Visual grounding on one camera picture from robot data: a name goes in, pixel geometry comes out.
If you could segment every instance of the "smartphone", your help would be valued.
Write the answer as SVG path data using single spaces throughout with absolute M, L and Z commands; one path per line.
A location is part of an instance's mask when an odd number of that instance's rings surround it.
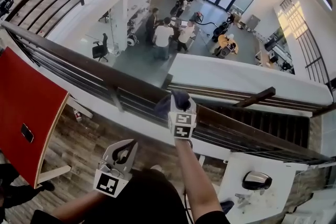
M 32 132 L 30 131 L 30 129 L 28 129 L 26 124 L 22 124 L 21 133 L 27 139 L 28 142 L 31 143 L 34 140 L 34 136 Z

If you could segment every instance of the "stair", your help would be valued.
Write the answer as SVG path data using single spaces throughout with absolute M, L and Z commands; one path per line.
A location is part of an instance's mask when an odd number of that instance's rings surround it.
M 308 148 L 310 125 L 308 117 L 236 108 L 222 104 L 218 106 L 202 103 L 202 105 L 278 138 Z

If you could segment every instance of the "desk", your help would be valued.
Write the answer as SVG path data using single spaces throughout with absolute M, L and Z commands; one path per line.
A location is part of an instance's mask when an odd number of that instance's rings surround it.
M 235 43 L 236 44 L 236 48 L 234 49 L 234 51 L 231 51 L 231 53 L 235 53 L 238 54 L 239 52 L 239 48 L 238 48 L 238 43 L 236 41 L 234 41 L 233 39 L 226 39 L 226 35 L 220 35 L 218 37 L 218 45 L 222 48 L 226 47 L 229 44 Z
M 273 179 L 270 188 L 265 190 L 263 195 L 260 195 L 258 190 L 242 188 L 243 178 L 251 170 L 265 173 Z M 295 173 L 295 168 L 280 161 L 232 153 L 218 193 L 220 202 L 232 200 L 235 203 L 226 215 L 227 219 L 230 223 L 244 224 L 281 213 L 290 193 Z M 238 208 L 238 198 L 235 194 L 252 194 L 251 204 Z
M 81 112 L 85 109 L 9 47 L 0 56 L 0 70 L 0 148 L 20 175 L 37 188 L 39 183 L 71 170 L 66 165 L 40 173 L 49 140 L 66 103 Z M 31 143 L 21 133 L 23 123 L 34 135 Z

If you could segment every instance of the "ceiling light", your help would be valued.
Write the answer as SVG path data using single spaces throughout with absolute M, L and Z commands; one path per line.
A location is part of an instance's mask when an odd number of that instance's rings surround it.
M 329 10 L 332 10 L 332 1 L 331 0 L 323 0 Z

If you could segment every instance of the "red table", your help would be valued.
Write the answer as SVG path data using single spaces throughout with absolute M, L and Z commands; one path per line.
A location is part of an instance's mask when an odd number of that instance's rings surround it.
M 0 148 L 34 188 L 71 170 L 64 166 L 40 174 L 51 134 L 69 93 L 28 65 L 10 48 L 0 56 Z M 21 133 L 25 123 L 34 135 Z

